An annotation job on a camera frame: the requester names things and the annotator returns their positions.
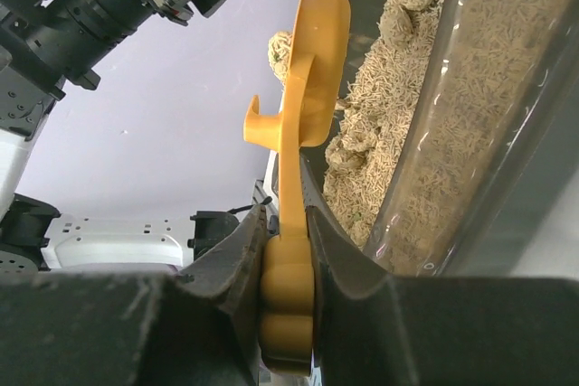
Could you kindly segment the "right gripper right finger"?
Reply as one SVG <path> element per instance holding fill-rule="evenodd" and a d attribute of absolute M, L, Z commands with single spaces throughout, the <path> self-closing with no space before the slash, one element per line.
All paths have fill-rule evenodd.
<path fill-rule="evenodd" d="M 307 210 L 326 385 L 575 385 L 578 285 L 386 272 Z"/>

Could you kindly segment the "dark grey litter box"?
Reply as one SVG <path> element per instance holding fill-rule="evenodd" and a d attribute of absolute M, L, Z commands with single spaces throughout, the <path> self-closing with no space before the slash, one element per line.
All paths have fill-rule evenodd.
<path fill-rule="evenodd" d="M 514 143 L 546 82 L 547 54 L 577 0 L 444 0 L 413 119 L 362 248 L 306 174 L 308 204 L 385 270 L 442 273 L 496 160 Z"/>

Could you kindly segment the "yellow plastic litter scoop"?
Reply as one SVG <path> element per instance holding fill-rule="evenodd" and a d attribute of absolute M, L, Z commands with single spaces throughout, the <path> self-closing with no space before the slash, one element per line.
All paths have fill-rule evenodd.
<path fill-rule="evenodd" d="M 315 279 L 303 200 L 300 150 L 329 134 L 346 59 L 348 0 L 299 0 L 280 111 L 263 115 L 252 98 L 245 141 L 278 156 L 279 235 L 261 266 L 259 344 L 273 372 L 308 376 L 314 333 Z"/>

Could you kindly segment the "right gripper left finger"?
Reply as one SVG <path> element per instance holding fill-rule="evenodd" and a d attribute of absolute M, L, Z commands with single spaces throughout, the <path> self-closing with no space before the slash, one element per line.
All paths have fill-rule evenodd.
<path fill-rule="evenodd" d="M 263 207 L 179 276 L 4 274 L 4 385 L 254 385 Z"/>

